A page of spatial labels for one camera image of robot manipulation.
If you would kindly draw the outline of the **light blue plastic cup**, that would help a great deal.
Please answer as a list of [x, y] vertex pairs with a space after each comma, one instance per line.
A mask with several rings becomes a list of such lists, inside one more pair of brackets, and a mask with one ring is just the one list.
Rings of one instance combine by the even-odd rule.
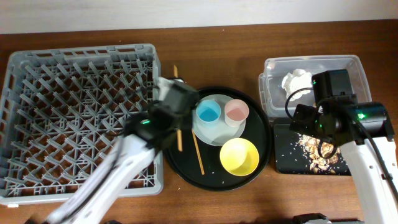
[[215, 100], [203, 100], [196, 108], [196, 115], [200, 125], [213, 128], [221, 116], [221, 107]]

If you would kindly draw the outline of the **food scraps pile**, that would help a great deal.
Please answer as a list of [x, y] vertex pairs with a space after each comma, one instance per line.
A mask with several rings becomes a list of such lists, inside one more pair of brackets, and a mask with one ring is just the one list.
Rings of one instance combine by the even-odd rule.
[[341, 162], [340, 148], [325, 142], [320, 144], [319, 139], [302, 134], [299, 134], [298, 144], [303, 150], [304, 157], [309, 161], [306, 167], [311, 173], [336, 175], [333, 166]]

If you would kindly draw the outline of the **clear plastic bin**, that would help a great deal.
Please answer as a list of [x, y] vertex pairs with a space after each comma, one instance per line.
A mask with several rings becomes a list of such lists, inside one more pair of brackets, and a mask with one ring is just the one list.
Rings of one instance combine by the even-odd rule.
[[264, 63], [265, 69], [259, 76], [259, 95], [261, 105], [270, 119], [285, 118], [284, 105], [286, 91], [282, 80], [295, 69], [302, 69], [311, 74], [327, 70], [346, 69], [349, 73], [353, 93], [360, 103], [372, 101], [368, 79], [359, 57], [355, 55], [312, 55], [297, 57], [269, 58]]

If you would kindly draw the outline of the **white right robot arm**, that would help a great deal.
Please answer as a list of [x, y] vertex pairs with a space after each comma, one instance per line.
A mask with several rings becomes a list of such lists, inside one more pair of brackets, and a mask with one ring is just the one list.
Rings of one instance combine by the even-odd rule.
[[365, 223], [397, 223], [396, 144], [382, 104], [324, 99], [316, 106], [297, 105], [292, 119], [292, 130], [340, 150]]

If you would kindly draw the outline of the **white round plate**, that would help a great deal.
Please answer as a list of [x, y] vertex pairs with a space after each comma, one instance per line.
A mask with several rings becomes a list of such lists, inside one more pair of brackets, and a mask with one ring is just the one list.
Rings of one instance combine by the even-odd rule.
[[211, 146], [222, 146], [230, 139], [239, 138], [242, 135], [246, 126], [245, 121], [243, 121], [239, 126], [235, 127], [229, 126], [225, 122], [224, 107], [225, 104], [227, 104], [227, 102], [231, 101], [232, 99], [232, 97], [222, 94], [212, 94], [205, 96], [201, 99], [201, 101], [216, 101], [221, 108], [221, 114], [214, 126], [207, 126], [202, 121], [200, 121], [196, 110], [193, 110], [193, 130], [198, 139]]

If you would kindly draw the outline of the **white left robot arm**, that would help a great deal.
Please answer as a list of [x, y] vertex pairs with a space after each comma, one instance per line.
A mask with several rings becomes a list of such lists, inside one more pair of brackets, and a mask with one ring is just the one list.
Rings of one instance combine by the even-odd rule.
[[199, 94], [178, 80], [167, 80], [158, 89], [159, 100], [130, 115], [106, 158], [46, 223], [99, 223], [130, 181], [170, 147]]

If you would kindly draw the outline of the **white tissue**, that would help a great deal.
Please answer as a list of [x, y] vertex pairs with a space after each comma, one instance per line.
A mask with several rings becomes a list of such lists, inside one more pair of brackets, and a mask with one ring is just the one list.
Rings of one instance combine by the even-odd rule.
[[312, 74], [302, 69], [295, 69], [293, 73], [286, 74], [281, 83], [282, 88], [286, 92], [286, 98], [299, 89], [311, 88], [311, 79]]

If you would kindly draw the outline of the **yellow bowl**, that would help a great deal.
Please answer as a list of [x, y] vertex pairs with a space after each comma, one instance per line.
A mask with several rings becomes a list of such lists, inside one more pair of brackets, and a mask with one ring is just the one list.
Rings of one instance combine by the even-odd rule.
[[221, 165], [228, 173], [238, 177], [252, 174], [257, 169], [259, 160], [256, 146], [247, 139], [230, 139], [220, 150]]

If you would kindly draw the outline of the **grey dishwasher rack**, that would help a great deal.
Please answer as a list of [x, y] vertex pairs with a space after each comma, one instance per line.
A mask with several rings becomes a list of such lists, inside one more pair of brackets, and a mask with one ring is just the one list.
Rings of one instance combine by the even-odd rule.
[[152, 44], [10, 55], [1, 93], [1, 203], [68, 200], [132, 114], [158, 99]]

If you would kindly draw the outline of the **pink plastic cup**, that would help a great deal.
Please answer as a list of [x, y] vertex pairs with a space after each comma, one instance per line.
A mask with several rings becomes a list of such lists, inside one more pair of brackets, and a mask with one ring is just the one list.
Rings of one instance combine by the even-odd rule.
[[230, 100], [224, 107], [224, 120], [228, 126], [240, 126], [248, 115], [249, 107], [243, 100]]

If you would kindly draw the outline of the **black rectangular tray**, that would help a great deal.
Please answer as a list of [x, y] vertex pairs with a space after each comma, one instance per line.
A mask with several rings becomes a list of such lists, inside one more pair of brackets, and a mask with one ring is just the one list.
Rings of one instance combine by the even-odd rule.
[[[306, 165], [309, 161], [304, 157], [299, 146], [299, 133], [289, 129], [290, 119], [277, 118], [273, 121], [275, 166], [283, 174], [313, 174]], [[341, 162], [334, 165], [336, 175], [350, 175], [346, 161], [340, 154]]]

